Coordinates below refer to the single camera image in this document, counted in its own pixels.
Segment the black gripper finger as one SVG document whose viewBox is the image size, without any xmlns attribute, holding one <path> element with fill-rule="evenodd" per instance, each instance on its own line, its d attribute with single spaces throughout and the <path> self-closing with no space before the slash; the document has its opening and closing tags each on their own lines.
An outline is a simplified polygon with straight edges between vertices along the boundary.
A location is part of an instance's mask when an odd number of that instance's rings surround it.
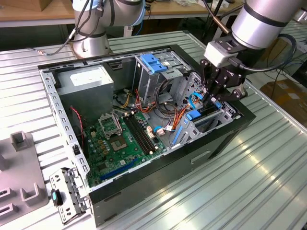
<svg viewBox="0 0 307 230">
<path fill-rule="evenodd" d="M 207 106 L 211 103 L 211 99 L 216 96 L 216 77 L 219 73 L 219 69 L 215 67 L 207 59 L 201 59 L 200 66 L 202 68 L 201 81 L 204 85 L 204 96 L 202 98 L 203 106 Z"/>
<path fill-rule="evenodd" d="M 214 89 L 211 92 L 211 103 L 219 102 L 231 102 L 238 101 L 247 96 L 247 91 L 245 89 L 241 89 L 239 87 L 229 92 L 225 88 Z"/>
</svg>

